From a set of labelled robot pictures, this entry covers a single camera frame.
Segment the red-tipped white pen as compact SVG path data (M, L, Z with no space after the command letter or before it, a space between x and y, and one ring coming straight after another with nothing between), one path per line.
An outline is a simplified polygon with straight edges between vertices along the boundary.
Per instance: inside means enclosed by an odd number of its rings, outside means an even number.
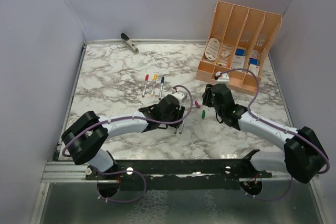
M143 98L145 97L147 86L148 86L148 79L145 79L144 88L143 88L143 91L142 91L142 97Z

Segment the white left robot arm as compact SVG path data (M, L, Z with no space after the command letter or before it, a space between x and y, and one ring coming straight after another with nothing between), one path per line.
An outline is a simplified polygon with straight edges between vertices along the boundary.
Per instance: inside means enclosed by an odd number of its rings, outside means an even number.
M116 162L108 151L102 149L103 143L113 137L128 133L143 133L169 126L178 128L185 107L180 100L169 94L157 104L138 109L125 116L103 118L93 111L83 114L62 134L61 139L76 165L89 164L98 170L104 179L115 175Z

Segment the purple-tipped white pen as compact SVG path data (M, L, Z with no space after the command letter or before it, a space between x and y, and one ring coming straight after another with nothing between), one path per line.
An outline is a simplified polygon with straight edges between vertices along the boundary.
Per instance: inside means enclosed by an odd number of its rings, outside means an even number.
M164 83L161 82L161 84L160 84L160 90L159 90L159 100L162 99L163 86L164 86Z

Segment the magenta-tipped white pen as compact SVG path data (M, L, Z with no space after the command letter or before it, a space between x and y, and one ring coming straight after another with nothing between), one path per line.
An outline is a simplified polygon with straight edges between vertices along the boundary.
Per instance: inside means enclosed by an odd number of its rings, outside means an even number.
M184 129L184 125L185 125L185 120L183 120L180 128L179 128L179 134L182 134L183 133L183 129Z

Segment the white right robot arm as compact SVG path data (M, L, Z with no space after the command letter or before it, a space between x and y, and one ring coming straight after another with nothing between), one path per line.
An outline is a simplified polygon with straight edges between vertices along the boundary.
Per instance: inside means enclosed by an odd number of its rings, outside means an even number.
M279 171L306 184L315 175L329 170L327 154L311 128L286 127L258 116L249 107L237 104L223 83L207 84L202 99L203 105L214 108L219 123L256 135L281 150L257 152L243 162L241 171L246 177L254 177L260 170Z

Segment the orange-tipped white pen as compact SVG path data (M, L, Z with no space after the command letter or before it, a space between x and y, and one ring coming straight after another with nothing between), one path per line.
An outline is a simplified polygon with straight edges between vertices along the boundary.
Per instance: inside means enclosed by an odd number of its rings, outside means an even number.
M151 97L155 94L155 86L156 86L156 80L152 81L152 87L151 87Z

